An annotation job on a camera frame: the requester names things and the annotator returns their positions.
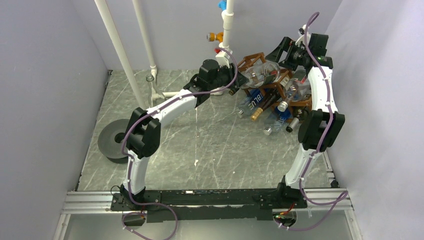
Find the clear bottle red green label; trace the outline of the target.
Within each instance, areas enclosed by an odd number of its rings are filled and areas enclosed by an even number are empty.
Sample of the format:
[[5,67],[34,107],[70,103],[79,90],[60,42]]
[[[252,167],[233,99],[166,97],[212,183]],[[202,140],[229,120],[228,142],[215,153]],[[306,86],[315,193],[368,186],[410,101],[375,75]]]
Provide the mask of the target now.
[[280,71],[280,66],[275,62],[253,65],[243,74],[247,78],[245,85],[249,88],[258,88],[270,84],[280,77]]

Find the clear bottle dark label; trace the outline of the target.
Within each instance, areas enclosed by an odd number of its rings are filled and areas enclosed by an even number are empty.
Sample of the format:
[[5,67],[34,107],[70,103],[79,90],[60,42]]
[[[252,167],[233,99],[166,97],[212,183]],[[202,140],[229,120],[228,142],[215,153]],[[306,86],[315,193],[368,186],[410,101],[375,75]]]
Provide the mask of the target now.
[[306,95],[311,93],[311,84],[305,69],[297,70],[292,78],[284,86],[284,97],[277,106],[280,112],[284,112],[291,102],[303,101]]

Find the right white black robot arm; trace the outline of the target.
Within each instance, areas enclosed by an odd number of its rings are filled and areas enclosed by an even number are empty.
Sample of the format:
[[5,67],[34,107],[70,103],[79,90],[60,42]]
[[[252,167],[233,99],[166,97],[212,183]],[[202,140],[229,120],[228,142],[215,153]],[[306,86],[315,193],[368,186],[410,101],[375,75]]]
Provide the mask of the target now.
[[313,33],[306,39],[293,40],[285,36],[280,44],[265,58],[277,62],[279,66],[295,71],[303,67],[305,76],[297,82],[293,80],[293,88],[285,91],[285,100],[280,104],[282,109],[300,93],[300,85],[309,84],[311,90],[311,110],[298,131],[299,149],[289,172],[284,176],[284,189],[275,194],[276,203],[287,208],[295,201],[295,194],[305,197],[304,184],[309,169],[315,160],[330,148],[346,117],[341,114],[335,104],[332,75],[333,59],[326,55],[328,35]]

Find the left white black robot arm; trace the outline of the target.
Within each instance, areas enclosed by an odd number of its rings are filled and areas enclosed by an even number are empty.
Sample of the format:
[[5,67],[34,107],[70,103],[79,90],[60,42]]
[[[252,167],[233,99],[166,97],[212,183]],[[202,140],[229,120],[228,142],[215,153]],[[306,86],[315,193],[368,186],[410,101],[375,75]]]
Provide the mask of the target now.
[[122,153],[128,157],[128,167],[119,188],[129,209],[137,210],[144,203],[147,166],[150,156],[160,146],[161,129],[203,104],[212,93],[225,89],[236,92],[247,82],[235,64],[219,66],[216,60],[207,59],[175,96],[157,106],[138,107],[132,112],[121,145]]

